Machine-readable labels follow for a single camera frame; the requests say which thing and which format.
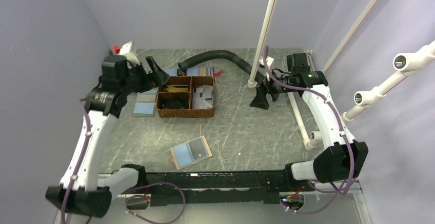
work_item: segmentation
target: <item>red object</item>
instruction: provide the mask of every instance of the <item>red object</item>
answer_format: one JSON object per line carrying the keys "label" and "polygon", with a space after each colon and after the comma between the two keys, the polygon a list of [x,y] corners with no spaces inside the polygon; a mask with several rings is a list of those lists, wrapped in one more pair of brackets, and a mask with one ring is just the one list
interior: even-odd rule
{"label": "red object", "polygon": [[217,77],[217,76],[219,76],[219,75],[221,75],[221,74],[222,74],[222,70],[219,71],[219,72],[217,72],[217,73],[214,73],[214,77]]}
{"label": "red object", "polygon": [[114,54],[118,54],[121,50],[119,46],[113,46],[112,49],[110,49]]}

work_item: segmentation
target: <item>black hose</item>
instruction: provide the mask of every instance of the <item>black hose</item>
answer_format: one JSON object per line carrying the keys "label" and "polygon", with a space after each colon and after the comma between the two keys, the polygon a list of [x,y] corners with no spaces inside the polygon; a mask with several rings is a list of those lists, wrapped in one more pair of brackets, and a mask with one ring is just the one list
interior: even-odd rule
{"label": "black hose", "polygon": [[[178,63],[178,67],[181,71],[185,71],[188,68],[192,68],[195,65],[198,65],[200,63],[212,60],[212,59],[227,59],[231,62],[235,63],[237,67],[241,68],[243,71],[245,71],[248,74],[251,74],[251,65],[247,63],[245,60],[241,59],[236,54],[230,52],[230,51],[224,51],[224,50],[216,50],[216,51],[207,51],[201,54],[198,54],[196,56],[190,57],[186,60],[184,60],[181,63]],[[257,72],[257,75],[255,76],[255,81],[257,83],[262,82],[264,79],[264,75],[262,75],[260,72]]]}

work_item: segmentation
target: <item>wicker basket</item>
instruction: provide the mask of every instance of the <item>wicker basket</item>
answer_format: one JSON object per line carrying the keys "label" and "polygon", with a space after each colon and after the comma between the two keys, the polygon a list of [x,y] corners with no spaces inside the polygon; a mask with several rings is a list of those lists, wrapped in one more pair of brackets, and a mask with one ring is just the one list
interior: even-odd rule
{"label": "wicker basket", "polygon": [[[208,118],[214,116],[216,105],[216,97],[214,95],[214,78],[210,76],[173,76],[170,77],[168,85],[188,85],[189,92],[163,92],[163,87],[159,87],[157,94],[157,112],[162,118],[167,117],[183,117],[183,118]],[[213,107],[211,109],[194,110],[192,109],[192,94],[193,89],[203,86],[213,86]],[[187,101],[189,109],[184,110],[166,110],[161,109],[162,102],[166,100],[178,99]]]}

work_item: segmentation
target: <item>wall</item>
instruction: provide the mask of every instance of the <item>wall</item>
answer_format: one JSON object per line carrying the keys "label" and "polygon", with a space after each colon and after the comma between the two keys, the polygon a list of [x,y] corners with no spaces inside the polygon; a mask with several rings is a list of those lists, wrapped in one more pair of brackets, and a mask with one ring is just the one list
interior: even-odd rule
{"label": "wall", "polygon": [[[415,52],[435,39],[433,1],[379,1],[327,72],[341,113],[354,105],[356,91],[370,90],[394,72],[392,60],[397,53]],[[347,17],[353,4],[361,1],[341,0],[343,8],[336,9],[340,14],[333,15],[341,25],[353,23]],[[346,30],[341,36],[335,33],[339,31],[331,31],[317,45],[328,46],[328,38],[343,37]],[[316,54],[318,69],[328,57]],[[369,146],[360,180],[373,223],[433,223],[435,219],[433,89],[435,64],[403,81],[349,124],[355,137]]]}
{"label": "wall", "polygon": [[79,98],[107,44],[83,0],[0,0],[0,223],[52,223],[45,198],[68,167]]}
{"label": "wall", "polygon": [[[110,45],[257,46],[268,0],[85,0]],[[278,0],[268,44],[312,49],[338,0]]]}

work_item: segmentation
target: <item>gray marble table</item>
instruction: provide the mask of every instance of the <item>gray marble table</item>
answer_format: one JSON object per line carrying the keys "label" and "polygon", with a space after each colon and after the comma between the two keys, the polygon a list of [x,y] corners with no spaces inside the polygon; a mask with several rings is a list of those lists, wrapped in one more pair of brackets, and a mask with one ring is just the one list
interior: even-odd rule
{"label": "gray marble table", "polygon": [[[139,58],[153,56],[162,69],[211,49],[140,50]],[[252,64],[255,49],[228,49]],[[286,70],[285,56],[301,52],[270,49],[274,67]],[[182,171],[227,171],[283,169],[290,162],[310,160],[321,148],[304,148],[298,124],[287,95],[272,103],[269,110],[251,108],[255,89],[247,88],[249,75],[224,59],[202,63],[223,73],[216,77],[216,110],[213,118],[153,118],[132,116],[136,95],[128,97],[111,139],[104,152],[100,171],[108,173],[125,163],[144,165],[147,172],[177,171],[170,162],[170,148],[201,135],[209,143],[213,156]],[[296,97],[307,131],[316,130],[307,105]]]}

